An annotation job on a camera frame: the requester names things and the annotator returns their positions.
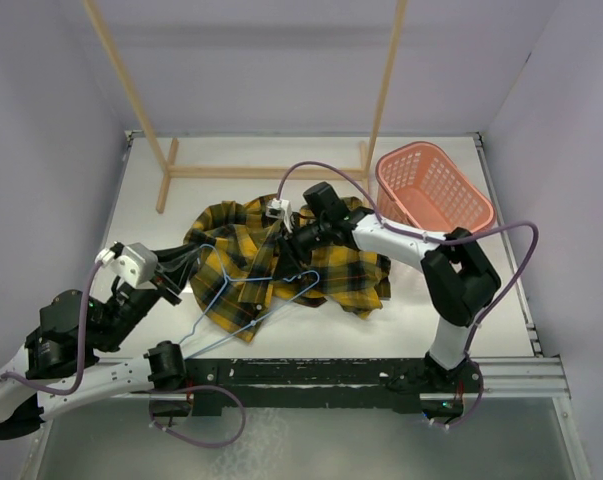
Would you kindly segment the blue wire hanger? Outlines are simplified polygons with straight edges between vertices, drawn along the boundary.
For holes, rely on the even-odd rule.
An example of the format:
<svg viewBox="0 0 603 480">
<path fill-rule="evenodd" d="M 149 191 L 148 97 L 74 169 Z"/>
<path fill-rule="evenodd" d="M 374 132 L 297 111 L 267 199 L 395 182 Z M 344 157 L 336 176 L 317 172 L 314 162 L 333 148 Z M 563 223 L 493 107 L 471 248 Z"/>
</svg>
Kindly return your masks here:
<svg viewBox="0 0 603 480">
<path fill-rule="evenodd" d="M 187 285 L 195 293 L 201 293 L 204 285 L 209 285 L 210 291 L 199 302 L 201 314 L 190 331 L 178 341 L 188 358 L 213 350 L 232 338 L 250 341 L 263 319 L 272 315 L 270 304 L 277 285 L 291 286 L 292 291 L 284 300 L 289 304 L 309 293 L 320 280 L 319 273 L 314 269 L 305 270 L 300 275 L 285 280 L 275 280 L 263 272 L 255 277 L 240 273 L 232 276 L 228 255 L 210 243 L 204 243 L 200 247 L 199 269 Z M 205 318 L 220 322 L 225 334 L 207 346 L 198 348 L 194 345 L 193 337 Z"/>
</svg>

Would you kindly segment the yellow black plaid shirt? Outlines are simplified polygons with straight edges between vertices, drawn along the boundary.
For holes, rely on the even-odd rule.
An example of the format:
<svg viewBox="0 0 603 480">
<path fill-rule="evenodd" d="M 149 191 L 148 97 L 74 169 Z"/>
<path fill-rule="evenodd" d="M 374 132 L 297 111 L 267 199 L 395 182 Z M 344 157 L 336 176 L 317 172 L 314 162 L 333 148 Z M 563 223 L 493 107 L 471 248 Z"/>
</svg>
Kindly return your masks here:
<svg viewBox="0 0 603 480">
<path fill-rule="evenodd" d="M 190 285 L 213 323 L 249 343 L 276 298 L 308 308 L 333 300 L 362 319 L 390 299 L 391 262 L 377 253 L 326 246 L 300 267 L 285 267 L 281 223 L 266 214 L 273 198 L 211 205 L 185 234 L 197 262 Z"/>
</svg>

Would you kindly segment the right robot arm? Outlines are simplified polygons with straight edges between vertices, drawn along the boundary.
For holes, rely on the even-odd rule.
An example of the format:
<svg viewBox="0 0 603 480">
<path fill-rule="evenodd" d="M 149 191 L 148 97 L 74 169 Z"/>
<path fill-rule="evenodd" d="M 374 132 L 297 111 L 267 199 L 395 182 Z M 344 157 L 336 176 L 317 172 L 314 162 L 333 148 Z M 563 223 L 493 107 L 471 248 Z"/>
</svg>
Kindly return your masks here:
<svg viewBox="0 0 603 480">
<path fill-rule="evenodd" d="M 266 215 L 282 222 L 275 276 L 301 272 L 312 253 L 327 246 L 376 253 L 418 270 L 439 314 L 435 339 L 423 360 L 424 376 L 433 389 L 450 390 L 469 363 L 473 324 L 501 287 L 482 248 L 463 228 L 445 234 L 410 227 L 402 235 L 396 222 L 373 210 L 348 207 L 326 182 L 306 190 L 304 199 L 313 214 L 305 225 L 293 221 L 288 201 L 275 198 L 267 204 Z"/>
</svg>

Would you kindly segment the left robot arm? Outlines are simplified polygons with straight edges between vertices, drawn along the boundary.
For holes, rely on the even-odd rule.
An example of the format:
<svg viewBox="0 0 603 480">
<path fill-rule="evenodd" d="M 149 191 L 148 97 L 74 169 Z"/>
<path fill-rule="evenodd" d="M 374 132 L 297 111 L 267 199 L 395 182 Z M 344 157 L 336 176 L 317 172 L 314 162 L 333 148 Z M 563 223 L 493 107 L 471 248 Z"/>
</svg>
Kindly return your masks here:
<svg viewBox="0 0 603 480">
<path fill-rule="evenodd" d="M 109 298 L 97 300 L 88 289 L 59 293 L 40 309 L 38 326 L 0 368 L 0 441 L 25 437 L 44 422 L 103 398 L 182 388 L 184 355 L 170 340 L 103 370 L 97 364 L 101 354 L 119 351 L 157 303 L 180 303 L 197 263 L 192 245 L 150 250 L 116 242 L 101 250 L 88 279 L 111 270 Z"/>
</svg>

